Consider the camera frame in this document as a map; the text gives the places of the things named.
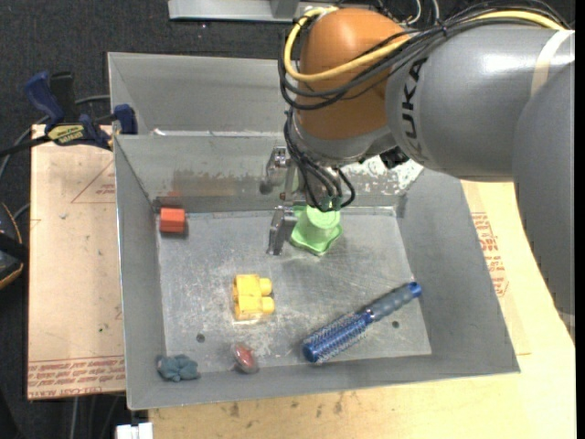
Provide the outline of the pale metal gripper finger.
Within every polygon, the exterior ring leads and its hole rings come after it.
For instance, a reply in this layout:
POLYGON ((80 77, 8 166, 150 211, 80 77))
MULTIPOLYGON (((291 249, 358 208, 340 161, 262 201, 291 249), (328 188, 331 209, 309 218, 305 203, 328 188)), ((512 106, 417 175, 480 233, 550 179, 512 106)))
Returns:
POLYGON ((260 193, 269 194, 276 187, 283 186, 290 169, 291 159, 287 156, 287 149, 284 146, 275 146, 264 168, 260 193))
POLYGON ((287 242, 297 223, 297 217, 292 207, 277 207, 274 210, 269 230, 269 255, 280 255, 283 245, 287 242))

